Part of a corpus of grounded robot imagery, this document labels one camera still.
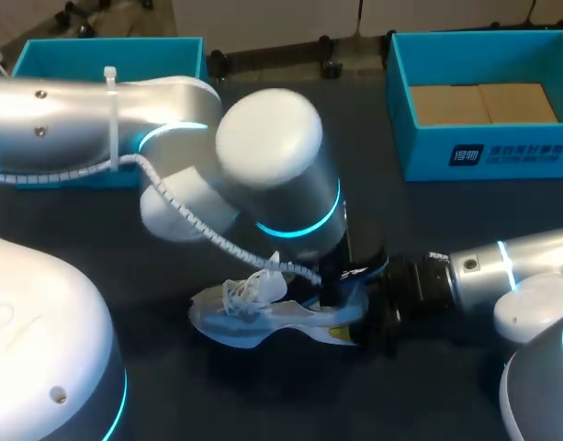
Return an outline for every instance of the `white spiral cable wrap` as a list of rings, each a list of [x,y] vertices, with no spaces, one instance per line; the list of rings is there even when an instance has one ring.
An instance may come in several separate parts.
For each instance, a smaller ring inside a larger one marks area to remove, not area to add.
[[[226,253],[242,260],[245,264],[249,266],[256,267],[258,269],[268,269],[272,271],[280,271],[284,273],[297,274],[299,276],[305,277],[313,285],[321,285],[321,277],[309,268],[300,265],[294,265],[291,263],[284,262],[273,262],[268,259],[264,259],[256,254],[249,253],[248,251],[242,249],[238,245],[232,243],[231,241],[220,236],[214,232],[208,225],[202,222],[195,214],[193,214],[187,207],[181,205],[175,200],[173,195],[169,193],[163,184],[163,180],[157,175],[154,167],[144,156],[140,154],[125,154],[120,156],[119,164],[136,164],[141,170],[146,174],[152,183],[152,186],[156,188],[161,197],[176,209],[184,219],[189,221],[194,228],[200,231],[206,239],[217,245],[221,250]],[[107,160],[103,163],[91,165],[89,167],[71,170],[67,172],[62,172],[58,174],[50,175],[0,175],[1,184],[10,185],[22,185],[22,184],[49,184],[56,182],[69,181],[72,179],[79,179],[82,177],[87,177],[90,175],[96,175],[98,173],[105,172],[111,168],[111,161]]]

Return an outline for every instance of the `shoelace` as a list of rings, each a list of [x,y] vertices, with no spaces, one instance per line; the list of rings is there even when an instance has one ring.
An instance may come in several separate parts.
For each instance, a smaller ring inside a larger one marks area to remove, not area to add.
[[[269,306],[255,301],[261,277],[268,277],[269,271],[262,269],[246,280],[226,280],[222,286],[222,304],[228,315],[238,315],[242,311],[256,313]]]

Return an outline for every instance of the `dark tabletop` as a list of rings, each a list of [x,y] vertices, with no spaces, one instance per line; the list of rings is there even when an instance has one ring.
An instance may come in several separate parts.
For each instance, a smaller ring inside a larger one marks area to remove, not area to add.
[[[320,111],[355,257],[384,235],[392,253],[447,253],[563,226],[563,181],[404,184],[379,81],[232,82],[219,91],[229,107],[268,86],[294,89]],[[106,299],[129,372],[133,440],[507,440],[489,316],[435,323],[402,342],[396,360],[291,331],[253,351],[216,345],[190,329],[186,300],[252,270],[206,243],[151,237],[138,197],[0,187],[0,236],[73,264]],[[232,240],[268,255],[249,225],[241,220]]]

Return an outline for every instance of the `white sneaker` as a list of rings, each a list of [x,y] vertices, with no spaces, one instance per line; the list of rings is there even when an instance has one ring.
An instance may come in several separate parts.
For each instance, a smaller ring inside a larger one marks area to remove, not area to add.
[[[278,254],[272,260],[278,261]],[[304,308],[294,300],[283,299],[287,284],[280,272],[262,270],[246,280],[227,280],[223,286],[197,294],[189,309],[189,320],[198,331],[224,345],[252,348],[284,328],[294,328],[324,343],[331,343],[327,330],[360,320],[366,313],[367,298],[360,285],[344,288],[346,303],[341,308]]]

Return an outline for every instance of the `blue box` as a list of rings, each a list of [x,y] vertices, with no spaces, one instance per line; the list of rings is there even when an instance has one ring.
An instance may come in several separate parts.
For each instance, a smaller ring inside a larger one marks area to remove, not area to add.
[[[410,90],[507,83],[542,85],[558,123],[421,126]],[[407,181],[563,177],[563,31],[395,34],[387,102]]]
[[[176,75],[208,80],[201,38],[30,40],[24,46],[12,76],[105,82],[106,66],[116,67],[119,82]],[[61,185],[106,188],[138,184],[138,171],[128,170]]]

